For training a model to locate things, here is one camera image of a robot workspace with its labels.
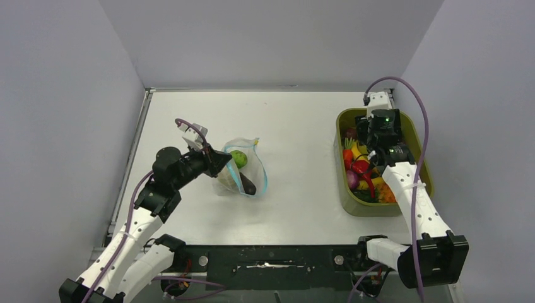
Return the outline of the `green custard apple toy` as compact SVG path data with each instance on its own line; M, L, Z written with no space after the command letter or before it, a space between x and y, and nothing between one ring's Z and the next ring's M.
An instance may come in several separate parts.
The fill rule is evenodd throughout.
M248 158L244 152L240 150L233 150L230 152L230 154L233 157L233 160L238 169L242 169L248 164Z

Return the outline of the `dark purple eggplant toy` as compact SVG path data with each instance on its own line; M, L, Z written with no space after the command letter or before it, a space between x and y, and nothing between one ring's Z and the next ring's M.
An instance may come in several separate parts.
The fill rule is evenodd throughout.
M256 195L257 188L255 184L249 178L247 178L242 172L240 173L240 180L241 180L242 187L244 189L245 194L249 196Z

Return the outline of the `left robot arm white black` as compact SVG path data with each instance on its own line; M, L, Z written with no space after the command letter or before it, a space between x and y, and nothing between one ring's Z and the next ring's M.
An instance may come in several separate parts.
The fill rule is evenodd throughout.
M202 174L216 177L232 160L210 145L181 154L166 147L152 170L134 189L127 219L95 262L75 279L60 286L61 302L130 302L152 279L173 265L184 241L163 235L148 253L137 255L180 203L180 189Z

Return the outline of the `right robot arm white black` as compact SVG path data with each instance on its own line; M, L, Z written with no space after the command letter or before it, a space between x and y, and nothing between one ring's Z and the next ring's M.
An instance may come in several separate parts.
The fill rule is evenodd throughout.
M421 180L422 158L415 158L406 143L397 109L376 109L355 119L370 163L393 193L410 229L411 245L398 244L386 236L360 238L356 264L365 270L377 263L398 272L407 288L456 283L461 275L469 243L456 235L434 207Z

